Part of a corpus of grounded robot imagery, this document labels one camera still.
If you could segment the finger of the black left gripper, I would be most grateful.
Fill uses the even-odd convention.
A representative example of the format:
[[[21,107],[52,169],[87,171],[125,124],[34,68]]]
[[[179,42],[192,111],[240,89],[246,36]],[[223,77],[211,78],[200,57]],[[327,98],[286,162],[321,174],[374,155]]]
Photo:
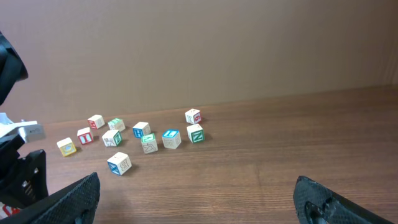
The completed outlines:
[[[21,157],[18,150],[24,144],[18,134],[1,143],[1,202],[16,208],[26,208],[49,196],[46,153],[39,149]]]

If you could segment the blue X B wooden block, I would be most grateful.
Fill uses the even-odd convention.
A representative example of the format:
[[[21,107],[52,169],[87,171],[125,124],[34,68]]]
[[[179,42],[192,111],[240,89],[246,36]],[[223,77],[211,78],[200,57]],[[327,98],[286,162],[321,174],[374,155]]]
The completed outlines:
[[[123,152],[117,152],[107,160],[107,163],[111,172],[119,176],[132,167],[129,156]]]

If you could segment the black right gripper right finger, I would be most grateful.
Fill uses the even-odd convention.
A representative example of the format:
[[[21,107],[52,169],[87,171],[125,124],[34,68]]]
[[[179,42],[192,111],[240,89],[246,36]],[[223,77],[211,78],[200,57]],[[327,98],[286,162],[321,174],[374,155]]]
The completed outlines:
[[[392,224],[303,175],[296,181],[293,200],[301,224]]]

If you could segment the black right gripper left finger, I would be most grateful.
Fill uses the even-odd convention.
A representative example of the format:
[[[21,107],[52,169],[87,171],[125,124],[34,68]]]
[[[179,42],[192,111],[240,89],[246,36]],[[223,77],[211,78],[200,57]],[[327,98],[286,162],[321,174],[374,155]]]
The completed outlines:
[[[40,200],[1,224],[92,224],[100,200],[96,172]]]

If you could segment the red O wooden block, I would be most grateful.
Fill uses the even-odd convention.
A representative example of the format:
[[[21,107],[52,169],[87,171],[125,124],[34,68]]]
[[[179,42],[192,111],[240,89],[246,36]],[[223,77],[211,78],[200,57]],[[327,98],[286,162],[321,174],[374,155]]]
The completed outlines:
[[[10,207],[6,204],[0,203],[0,220],[13,216],[20,212],[19,208]]]

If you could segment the green V wooden block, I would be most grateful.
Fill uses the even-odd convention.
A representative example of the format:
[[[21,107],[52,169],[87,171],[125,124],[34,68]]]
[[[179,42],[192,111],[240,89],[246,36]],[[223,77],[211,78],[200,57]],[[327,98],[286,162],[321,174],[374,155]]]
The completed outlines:
[[[157,141],[154,133],[141,137],[141,144],[145,154],[158,151]]]

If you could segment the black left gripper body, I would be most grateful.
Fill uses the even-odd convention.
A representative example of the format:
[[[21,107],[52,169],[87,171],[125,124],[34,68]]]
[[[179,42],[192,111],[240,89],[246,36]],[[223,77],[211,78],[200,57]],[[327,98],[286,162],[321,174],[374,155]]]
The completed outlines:
[[[28,79],[27,69],[15,48],[1,33],[1,104],[16,82]]]

